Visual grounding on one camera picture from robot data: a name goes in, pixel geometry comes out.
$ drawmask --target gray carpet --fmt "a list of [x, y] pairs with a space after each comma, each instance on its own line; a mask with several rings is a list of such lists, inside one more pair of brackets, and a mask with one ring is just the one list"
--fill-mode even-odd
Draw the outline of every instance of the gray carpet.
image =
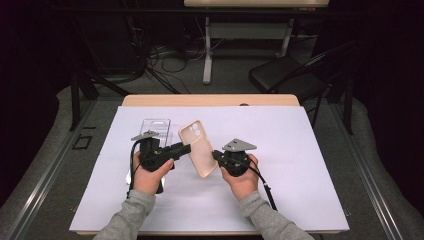
[[[308, 41], [293, 44], [290, 53], [299, 60], [304, 60], [309, 57], [311, 46], [313, 46], [313, 42]], [[265, 42], [264, 44], [261, 41], [227, 41], [221, 43], [214, 51], [212, 84], [207, 86], [202, 83], [204, 64], [202, 60], [189, 61], [181, 72], [169, 74], [182, 79], [191, 93], [257, 93], [257, 90], [247, 81], [248, 69], [273, 58], [276, 52], [274, 49], [278, 48], [279, 44], [276, 42]], [[171, 67], [179, 69], [184, 65], [179, 59], [166, 59], [164, 66], [165, 69], [171, 70]], [[160, 64], [155, 68], [163, 70]], [[168, 79], [175, 88], [185, 93], [185, 88], [179, 80], [172, 77]], [[134, 93], [169, 93], [158, 81], [149, 78], [148, 75], [143, 75], [140, 79], [132, 82], [120, 84], [120, 86]], [[81, 200], [116, 108], [122, 101], [122, 98], [109, 89], [103, 86], [97, 87], [101, 97], [95, 102], [84, 122], [82, 127], [85, 128], [78, 132], [81, 136], [91, 136], [91, 143], [88, 149], [69, 149], [66, 152], [54, 184], [35, 217], [28, 222], [27, 228], [23, 229], [22, 239], [92, 238], [69, 232], [69, 225], [74, 216], [71, 209]], [[6, 239], [8, 233], [13, 230], [14, 223], [25, 206], [25, 202], [29, 199], [45, 169], [57, 156], [58, 149], [66, 138], [71, 121], [69, 96], [69, 89], [65, 89], [58, 95], [61, 106], [53, 129], [24, 179], [0, 210], [0, 239]], [[394, 218], [404, 239], [421, 239], [424, 236], [422, 217], [403, 199], [393, 180], [379, 162], [366, 109], [355, 101], [353, 113], [354, 138], [358, 142], [362, 154], [366, 156], [382, 193], [388, 200], [388, 206], [394, 213]], [[348, 143], [345, 141], [337, 121], [339, 120], [332, 108], [323, 104], [315, 127], [315, 134], [342, 207], [349, 209], [351, 213], [351, 216], [347, 217], [351, 230], [336, 235], [325, 235], [324, 239], [388, 239], [364, 188]]]

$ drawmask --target white table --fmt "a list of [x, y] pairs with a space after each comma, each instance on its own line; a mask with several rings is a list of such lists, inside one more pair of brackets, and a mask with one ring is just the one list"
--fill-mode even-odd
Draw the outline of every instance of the white table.
[[[184, 0], [186, 7], [231, 7], [231, 8], [322, 8], [328, 0]], [[211, 23], [206, 17], [205, 23], [205, 68], [203, 83], [211, 83], [212, 51], [211, 38], [232, 39], [282, 39], [278, 57], [286, 55], [293, 19], [281, 23]]]
[[[179, 99], [180, 104], [176, 105], [181, 105], [181, 99], [189, 100], [189, 96], [169, 96], [172, 102], [178, 102], [173, 100]], [[251, 95], [241, 95], [240, 103], [250, 99], [246, 96]], [[201, 99], [202, 96], [197, 95], [191, 101], [202, 102], [196, 101], [196, 97]], [[257, 99], [264, 97], [266, 99], [264, 95], [256, 95]], [[205, 97], [206, 102], [214, 98], [219, 99], [219, 95]], [[232, 95], [223, 95], [223, 98], [237, 99]], [[118, 109], [113, 120], [70, 226], [71, 231], [94, 234], [120, 210], [128, 190], [125, 176], [132, 146], [130, 139], [139, 134], [141, 123], [146, 118], [171, 119], [173, 142], [180, 141], [177, 131], [181, 126], [199, 119], [215, 149], [221, 149], [233, 138], [256, 145], [258, 149], [250, 152], [260, 161], [259, 168], [272, 188], [279, 212], [308, 232], [336, 233], [349, 230], [302, 107], [123, 106]], [[206, 178], [200, 178], [187, 155], [176, 161], [175, 167], [166, 176], [164, 193], [157, 196], [157, 203], [140, 229], [140, 234], [257, 234], [253, 225], [241, 216], [237, 202], [219, 169]], [[261, 185], [259, 190], [266, 199]]]

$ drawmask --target gray sleeve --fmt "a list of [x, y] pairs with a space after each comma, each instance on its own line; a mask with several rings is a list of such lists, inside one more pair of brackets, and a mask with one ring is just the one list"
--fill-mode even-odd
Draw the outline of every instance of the gray sleeve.
[[268, 239], [311, 239], [313, 238], [296, 226], [292, 221], [273, 210], [261, 198], [258, 191], [251, 193], [240, 203], [244, 217], [249, 217], [265, 240]]
[[121, 211], [112, 216], [108, 225], [94, 239], [136, 239], [138, 230], [152, 211], [154, 204], [154, 196], [131, 190], [129, 198], [122, 203]]

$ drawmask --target phone case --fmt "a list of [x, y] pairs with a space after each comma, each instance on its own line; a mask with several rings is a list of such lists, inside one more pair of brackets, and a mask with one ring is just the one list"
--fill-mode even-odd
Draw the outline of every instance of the phone case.
[[213, 158], [213, 147], [209, 142], [202, 122], [195, 120], [182, 127], [178, 134], [183, 144], [191, 145], [189, 157], [200, 177], [206, 177], [217, 166], [218, 162]]

